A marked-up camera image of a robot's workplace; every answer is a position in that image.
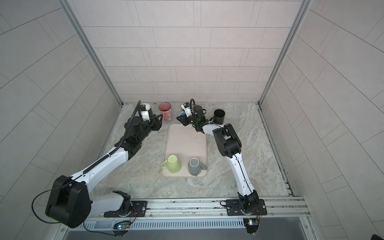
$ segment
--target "black mounting plate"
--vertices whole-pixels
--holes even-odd
[[[249,215],[248,214],[245,215],[240,209],[239,199],[227,199],[225,201],[232,205],[231,208],[227,208],[228,216],[256,216],[257,215],[256,211],[253,211]],[[266,208],[263,208],[263,206],[265,207],[264,200],[259,199],[259,204],[257,205],[257,209],[259,210],[261,215],[267,215]]]
[[[136,217],[144,217],[145,211],[147,210],[147,201],[131,201],[132,202],[132,207],[136,209],[137,216]],[[126,215],[125,217],[130,217],[132,215],[132,211]],[[105,212],[104,217],[121,217],[118,214],[114,212]]]

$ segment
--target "pink mug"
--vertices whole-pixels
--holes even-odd
[[[162,103],[159,106],[159,110],[163,115],[163,120],[166,122],[172,119],[172,111],[170,108],[171,108],[171,105],[169,103]]]

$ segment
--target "mug handle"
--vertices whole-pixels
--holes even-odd
[[[164,165],[164,163],[167,163],[167,160],[165,160],[162,164],[161,164],[161,168],[166,168],[167,165]]]
[[[201,168],[202,170],[206,170],[206,169],[207,169],[207,166],[205,166],[204,164],[200,163],[200,168]]]

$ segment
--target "gray mug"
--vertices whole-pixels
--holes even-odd
[[[189,173],[191,175],[197,176],[199,175],[201,170],[206,170],[207,166],[202,164],[197,158],[194,157],[191,160],[189,160],[188,168],[189,168]]]

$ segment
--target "black mug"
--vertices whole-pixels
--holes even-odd
[[[224,117],[225,117],[225,111],[222,109],[216,109],[214,111],[214,116],[210,119],[210,121],[213,121],[216,124],[223,124],[224,123]]]

